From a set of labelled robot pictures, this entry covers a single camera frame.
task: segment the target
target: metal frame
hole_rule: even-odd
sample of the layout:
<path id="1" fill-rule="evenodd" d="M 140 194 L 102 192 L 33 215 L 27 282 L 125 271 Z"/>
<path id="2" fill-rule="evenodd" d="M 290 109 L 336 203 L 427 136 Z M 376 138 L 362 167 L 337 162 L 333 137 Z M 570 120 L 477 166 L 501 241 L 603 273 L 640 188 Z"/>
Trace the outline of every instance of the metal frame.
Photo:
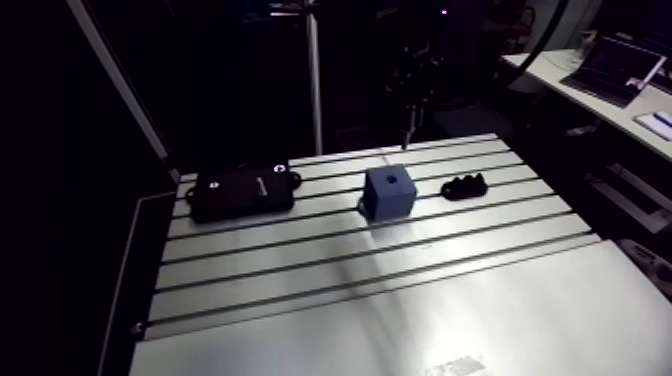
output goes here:
<path id="1" fill-rule="evenodd" d="M 313 4 L 312 0 L 306 1 L 306 6 Z M 123 69 L 115 60 L 110 48 L 105 42 L 104 37 L 101 35 L 101 32 L 96 27 L 94 18 L 91 17 L 90 11 L 87 6 L 84 4 L 84 0 L 68 0 L 68 5 L 72 14 L 77 19 L 77 23 L 82 28 L 84 35 L 86 36 L 89 44 L 93 48 L 96 56 L 100 60 L 100 63 L 103 65 L 105 72 L 112 80 L 114 87 L 121 95 L 121 98 L 126 103 L 129 111 L 135 118 L 138 126 L 142 130 L 142 133 L 149 141 L 152 149 L 156 155 L 164 162 L 168 169 L 170 177 L 173 179 L 175 184 L 179 184 L 180 181 L 180 172 L 170 165 L 168 148 L 163 142 L 161 136 L 152 125 L 152 122 L 147 115 L 142 104 L 138 100 L 136 93 L 129 84 L 129 80 L 123 73 Z M 271 14 L 272 16 L 285 16 L 285 15 L 299 15 L 299 14 Z M 311 104 L 313 112 L 313 136 L 314 136 L 314 146 L 315 146 L 315 155 L 322 155 L 324 153 L 323 143 L 322 143 L 322 99 L 320 92 L 320 58 L 319 58 L 319 48 L 318 48 L 318 37 L 317 37 L 317 19 L 315 15 L 308 13 L 306 15 L 306 35 L 308 40 L 308 67 L 310 69 L 310 89 L 311 89 Z"/>
<path id="2" fill-rule="evenodd" d="M 93 51 L 96 53 L 96 56 L 98 56 L 100 63 L 103 65 L 105 72 L 107 72 L 107 75 L 110 77 L 110 80 L 112 80 L 114 87 L 119 92 L 119 95 L 121 95 L 121 98 L 124 100 L 124 103 L 126 103 L 128 110 L 131 111 L 131 114 L 135 118 L 135 121 L 138 122 L 140 130 L 142 130 L 142 133 L 147 138 L 147 141 L 149 141 L 149 144 L 152 146 L 152 149 L 154 149 L 154 152 L 159 157 L 159 159 L 161 159 L 161 161 L 164 164 L 166 164 L 166 167 L 168 168 L 168 173 L 170 174 L 170 177 L 173 179 L 173 182 L 175 182 L 175 184 L 178 184 L 180 174 L 177 171 L 177 169 L 168 164 L 168 149 L 164 145 L 159 134 L 152 126 L 149 117 L 147 116 L 142 105 L 136 98 L 133 89 L 128 84 L 126 77 L 124 76 L 123 72 L 119 68 L 119 65 L 112 56 L 110 49 L 108 48 L 107 44 L 105 43 L 105 40 L 98 31 L 95 22 L 91 18 L 91 15 L 89 14 L 89 10 L 87 9 L 86 5 L 84 5 L 82 0 L 68 0 L 68 5 L 70 6 L 72 14 L 77 19 L 77 23 L 79 23 L 79 26 L 82 28 L 82 31 L 86 36 L 86 39 L 88 39 L 89 43 L 91 44 Z"/>

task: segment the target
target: laptop screen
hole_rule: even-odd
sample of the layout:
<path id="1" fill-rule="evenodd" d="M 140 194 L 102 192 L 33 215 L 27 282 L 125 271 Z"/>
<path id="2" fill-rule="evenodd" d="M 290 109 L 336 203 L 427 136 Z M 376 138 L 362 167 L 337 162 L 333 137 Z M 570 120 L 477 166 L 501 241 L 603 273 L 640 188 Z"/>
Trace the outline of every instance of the laptop screen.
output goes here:
<path id="1" fill-rule="evenodd" d="M 581 64 L 579 73 L 619 91 L 638 93 L 665 60 L 664 56 L 639 47 L 602 38 Z"/>

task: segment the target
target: laptop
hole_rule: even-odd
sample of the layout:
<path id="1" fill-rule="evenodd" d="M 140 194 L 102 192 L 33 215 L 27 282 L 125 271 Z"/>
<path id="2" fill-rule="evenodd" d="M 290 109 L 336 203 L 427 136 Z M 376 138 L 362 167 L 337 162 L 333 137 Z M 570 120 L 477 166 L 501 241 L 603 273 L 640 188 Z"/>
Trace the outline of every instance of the laptop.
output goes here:
<path id="1" fill-rule="evenodd" d="M 579 69 L 560 83 L 626 107 L 649 83 L 667 58 L 602 37 Z"/>

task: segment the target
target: black rubber object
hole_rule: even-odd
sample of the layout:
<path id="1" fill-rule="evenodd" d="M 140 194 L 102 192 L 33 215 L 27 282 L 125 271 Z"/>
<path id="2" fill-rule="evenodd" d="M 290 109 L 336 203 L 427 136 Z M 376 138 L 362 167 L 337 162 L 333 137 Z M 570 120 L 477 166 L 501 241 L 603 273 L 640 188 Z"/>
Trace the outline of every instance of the black rubber object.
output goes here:
<path id="1" fill-rule="evenodd" d="M 301 183 L 303 183 L 303 179 L 301 178 L 301 175 L 299 175 L 298 172 L 290 171 L 289 179 L 293 190 L 299 188 L 301 186 Z"/>
<path id="2" fill-rule="evenodd" d="M 481 197 L 488 192 L 488 184 L 485 183 L 483 175 L 467 175 L 462 178 L 455 178 L 441 186 L 441 196 L 446 200 L 457 201 L 467 198 Z"/>

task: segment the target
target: cable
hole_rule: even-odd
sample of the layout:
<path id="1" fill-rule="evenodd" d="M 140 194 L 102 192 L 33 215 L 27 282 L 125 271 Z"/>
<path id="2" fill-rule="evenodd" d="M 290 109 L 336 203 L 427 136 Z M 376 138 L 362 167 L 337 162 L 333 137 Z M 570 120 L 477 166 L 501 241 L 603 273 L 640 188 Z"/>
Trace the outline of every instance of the cable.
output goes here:
<path id="1" fill-rule="evenodd" d="M 520 76 L 525 74 L 527 68 L 530 65 L 532 65 L 537 56 L 539 56 L 539 54 L 544 50 L 546 44 L 548 44 L 548 41 L 553 36 L 555 29 L 558 27 L 560 19 L 565 14 L 567 4 L 569 4 L 569 0 L 558 0 L 558 5 L 556 5 L 555 11 L 553 12 L 553 16 L 551 17 L 551 20 L 548 22 L 548 26 L 546 26 L 546 30 L 544 30 L 544 33 L 541 35 L 541 38 L 539 38 L 539 41 L 534 46 L 534 48 L 527 56 L 527 58 L 523 61 L 523 63 L 520 64 L 520 66 L 518 66 L 518 68 L 516 68 L 516 70 L 509 77 L 500 82 L 502 87 L 507 87 L 511 85 L 513 81 L 515 81 Z"/>

